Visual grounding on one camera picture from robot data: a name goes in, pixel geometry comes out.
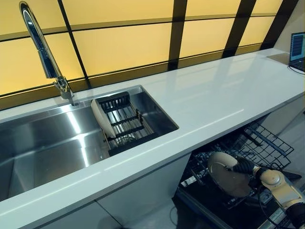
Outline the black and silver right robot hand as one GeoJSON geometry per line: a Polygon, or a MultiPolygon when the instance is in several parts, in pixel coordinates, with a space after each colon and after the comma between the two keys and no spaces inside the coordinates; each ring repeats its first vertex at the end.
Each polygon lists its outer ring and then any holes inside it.
{"type": "Polygon", "coordinates": [[[231,172],[252,175],[257,179],[260,178],[262,173],[268,170],[266,167],[260,167],[252,161],[243,157],[237,157],[236,160],[237,163],[234,166],[225,166],[225,169],[231,172]]]}

